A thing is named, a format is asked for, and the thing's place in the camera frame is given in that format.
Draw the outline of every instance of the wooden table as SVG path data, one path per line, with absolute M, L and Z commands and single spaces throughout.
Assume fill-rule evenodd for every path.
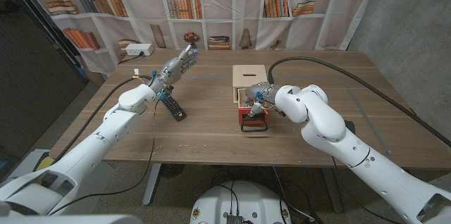
M 139 68 L 143 75 L 151 75 L 153 70 L 160 71 L 167 60 L 178 54 L 179 51 L 155 51 L 150 57 L 118 66 L 55 144 L 50 156 L 56 157 L 62 151 L 101 100 L 119 82 L 133 75 L 133 68 Z M 199 50 L 197 65 L 174 84 L 173 97 L 186 111 L 186 119 L 176 122 L 163 104 L 157 106 L 152 161 L 252 166 L 333 165 L 328 154 L 302 139 L 300 125 L 275 111 L 270 114 L 268 131 L 243 133 L 240 130 L 237 104 L 233 103 L 232 66 L 264 64 L 268 70 L 273 62 L 288 56 L 311 56 L 344 68 L 408 107 L 361 52 Z M 279 85 L 320 86 L 328 95 L 330 106 L 345 120 L 354 122 L 357 136 L 398 165 L 404 168 L 451 168 L 451 155 L 432 134 L 354 80 L 308 61 L 280 64 L 273 76 Z M 135 80 L 116 91 L 77 143 L 100 125 L 103 115 L 118 102 L 121 93 L 139 83 Z M 149 110 L 153 111 L 153 107 L 150 104 Z M 152 148 L 152 117 L 153 112 L 148 112 L 139 130 L 119 142 L 104 160 L 147 161 Z

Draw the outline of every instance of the gray carpet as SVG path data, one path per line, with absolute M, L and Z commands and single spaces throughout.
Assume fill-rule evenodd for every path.
M 97 88 L 89 83 L 32 149 L 50 149 L 96 91 Z M 115 192 L 135 184 L 142 177 L 146 167 L 146 163 L 110 163 L 110 165 L 115 169 L 115 173 L 105 192 Z M 271 189 L 275 186 L 271 178 L 272 169 L 269 167 L 186 165 L 179 176 L 160 179 L 150 206 L 142 205 L 146 178 L 143 183 L 129 192 L 101 197 L 94 213 L 131 214 L 140 218 L 143 223 L 189 223 L 193 204 L 211 187 L 211 179 L 218 170 L 227 170 L 235 179 L 251 180 Z M 324 223 L 387 223 L 361 209 L 350 199 L 340 182 L 338 184 L 345 212 L 333 213 L 320 168 L 277 168 L 277 170 L 282 180 L 296 183 L 307 193 L 312 208 Z M 347 191 L 360 204 L 375 213 L 402 222 L 391 207 L 350 170 L 340 169 L 338 172 L 346 184 Z M 225 176 L 215 179 L 213 184 L 232 179 L 232 177 L 228 177 L 227 173 L 222 174 Z M 451 175 L 447 175 L 445 171 L 413 170 L 411 174 L 422 180 L 433 180 L 434 185 L 451 190 Z M 296 187 L 286 184 L 285 193 L 292 205 L 308 211 L 307 200 Z M 293 217 L 293 223 L 301 223 L 302 220 Z

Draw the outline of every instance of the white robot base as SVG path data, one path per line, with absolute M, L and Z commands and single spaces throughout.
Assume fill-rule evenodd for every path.
M 232 187 L 235 196 L 231 196 Z M 252 223 L 283 224 L 280 214 L 280 197 L 269 188 L 249 181 L 228 181 L 205 192 L 192 207 L 190 224 L 227 224 L 232 201 L 232 215 L 242 216 L 243 221 Z M 282 200 L 285 222 L 291 224 L 286 203 Z

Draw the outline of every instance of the wooden box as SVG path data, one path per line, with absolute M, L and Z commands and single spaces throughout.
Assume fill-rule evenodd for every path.
M 238 90 L 268 81 L 265 65 L 233 66 L 233 102 L 238 103 Z

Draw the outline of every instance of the bookshelf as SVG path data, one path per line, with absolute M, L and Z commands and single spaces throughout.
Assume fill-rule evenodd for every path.
M 171 19 L 166 0 L 122 0 L 128 17 L 86 13 L 79 0 L 71 1 L 79 8 L 79 14 L 55 15 L 51 16 L 51 19 L 61 29 L 80 28 L 85 32 L 94 33 L 100 44 L 100 50 L 79 49 L 79 51 L 84 57 L 95 56 L 96 58 L 91 60 L 92 65 L 95 64 L 96 69 L 106 75 L 109 75 L 115 67 L 111 67 L 111 64 L 117 65 L 121 60 L 117 45 L 119 39 L 155 43 L 151 24 L 160 26 L 168 49 L 184 48 L 187 43 L 183 40 L 183 35 L 186 32 L 196 32 L 201 37 L 201 41 L 197 42 L 199 49 L 208 47 L 208 36 L 212 35 L 229 36 L 230 48 L 240 49 L 238 45 L 245 28 L 249 29 L 251 34 L 250 49 L 267 49 L 276 43 L 277 39 L 282 40 L 281 49 L 345 49 L 358 26 L 367 2 L 367 0 L 289 0 L 292 8 L 298 3 L 315 1 L 315 12 L 297 17 L 265 18 L 264 0 L 203 0 L 204 4 L 208 4 L 204 7 L 205 18 Z M 346 22 L 349 29 L 336 27 L 342 22 Z

